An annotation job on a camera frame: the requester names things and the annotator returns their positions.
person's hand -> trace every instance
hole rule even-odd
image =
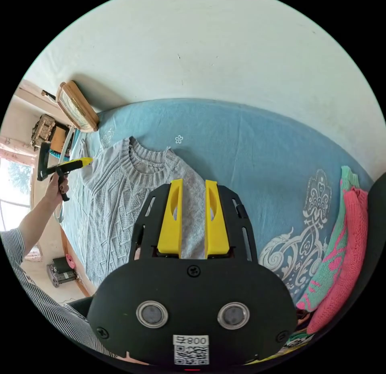
[[[59,191],[59,188],[62,193],[67,193],[68,192],[68,180],[67,180],[67,175],[64,176],[64,181],[62,184],[60,184],[59,188],[57,187],[57,182],[59,180],[59,175],[55,172],[48,184],[47,190],[45,192],[45,199],[52,203],[52,205],[56,208],[62,201],[62,194]]]

white wall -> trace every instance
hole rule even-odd
[[[372,176],[386,126],[364,76],[317,24],[276,0],[112,0],[66,28],[25,77],[55,93],[76,80],[97,109],[211,98],[303,122]]]
[[[4,116],[0,134],[28,144],[31,142],[32,129],[42,114],[13,96]]]

blue object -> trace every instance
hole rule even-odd
[[[57,159],[60,158],[60,154],[57,153],[57,152],[55,152],[55,151],[53,151],[52,149],[49,150],[49,153],[50,153],[51,156],[54,156],[54,157],[56,157]],[[69,161],[69,160],[70,160],[70,157],[69,157],[69,156],[64,156],[64,161]]]
[[[296,302],[329,242],[339,206],[341,166],[372,180],[340,146],[293,119],[240,104],[196,99],[147,101],[99,114],[99,130],[79,133],[96,157],[134,136],[151,150],[173,151],[204,179],[235,191],[253,225],[260,262],[286,284]],[[91,196],[70,174],[71,200],[64,204],[63,229],[84,264]]]

screw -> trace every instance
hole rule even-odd
[[[276,342],[282,343],[284,339],[287,341],[289,335],[290,333],[288,331],[281,331],[276,336]]]
[[[96,332],[99,334],[99,336],[102,338],[102,339],[107,339],[109,337],[109,333],[102,327],[98,327],[96,329]]]
[[[192,278],[196,278],[201,274],[201,270],[199,266],[190,266],[188,268],[188,275]]]

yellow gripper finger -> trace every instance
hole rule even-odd
[[[205,259],[207,259],[208,255],[226,255],[229,252],[229,241],[217,182],[206,180],[205,186]]]
[[[182,243],[182,186],[182,179],[171,182],[164,220],[158,239],[158,251],[160,253],[178,255],[179,258],[181,258]]]

